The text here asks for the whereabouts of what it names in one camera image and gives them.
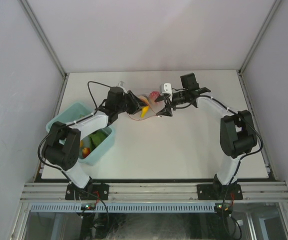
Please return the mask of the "clear zip top bag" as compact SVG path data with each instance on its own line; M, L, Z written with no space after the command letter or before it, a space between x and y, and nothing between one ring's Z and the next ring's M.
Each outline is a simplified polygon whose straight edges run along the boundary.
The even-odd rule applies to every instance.
M141 115L141 111L134 114L134 115L130 115L128 114L128 116L132 119L132 120L135 120L135 121L143 121L143 120L147 120L149 118L152 118L152 117L156 117L156 113L158 111L160 111L161 109L163 109L164 107L164 102L161 101L161 102L155 102L155 103L151 103L149 101L149 93L150 92L146 92L146 93L142 93L142 94L137 94L136 96L138 98L140 98L144 103L145 103L145 106L149 106L150 109L148 110L148 112L146 113L145 117L144 118L141 118L140 115Z

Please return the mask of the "fake green vegetable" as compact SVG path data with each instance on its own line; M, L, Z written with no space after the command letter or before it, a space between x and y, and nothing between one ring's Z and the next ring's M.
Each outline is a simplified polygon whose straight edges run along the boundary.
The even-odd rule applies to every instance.
M108 136L108 134L106 134L102 130L98 130L98 131L90 134L89 140L90 140L91 146L96 148L107 138L107 136Z

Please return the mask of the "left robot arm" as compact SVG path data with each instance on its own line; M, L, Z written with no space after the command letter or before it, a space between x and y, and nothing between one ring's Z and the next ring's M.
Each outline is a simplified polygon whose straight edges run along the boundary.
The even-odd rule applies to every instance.
M132 91L112 87L107 98L92 113L69 123L54 122L40 142L37 156L41 163L59 170L72 182L77 196L88 200L93 195L93 187L91 177L84 172L78 160L80 142L95 131L110 126L119 114L134 115L146 105Z

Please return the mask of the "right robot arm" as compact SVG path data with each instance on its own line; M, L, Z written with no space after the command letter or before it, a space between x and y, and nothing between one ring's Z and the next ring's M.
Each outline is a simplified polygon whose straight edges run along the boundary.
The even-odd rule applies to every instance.
M253 148L263 147L260 134L255 130L252 114L248 110L237 111L210 94L210 89L200 87L193 73L180 77L182 88L174 89L170 83L160 86L155 102L164 102L159 116L172 116L173 111L190 106L207 112L220 125L220 147L225 154L219 171L214 176L213 193L218 199L231 194L230 185L237 181L241 161L255 154Z

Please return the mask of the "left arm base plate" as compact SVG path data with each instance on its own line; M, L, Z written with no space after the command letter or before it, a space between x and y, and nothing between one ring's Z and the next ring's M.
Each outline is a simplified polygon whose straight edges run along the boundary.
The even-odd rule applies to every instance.
M108 200L109 185L108 184L93 184L85 188L78 188L74 184L69 184L65 192L65 200Z

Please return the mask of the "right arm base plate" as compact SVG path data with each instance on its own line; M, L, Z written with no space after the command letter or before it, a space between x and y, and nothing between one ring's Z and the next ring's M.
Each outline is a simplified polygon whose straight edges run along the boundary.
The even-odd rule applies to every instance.
M213 184L198 184L197 195L199 200L243 200L243 193L239 184L221 186L215 189Z

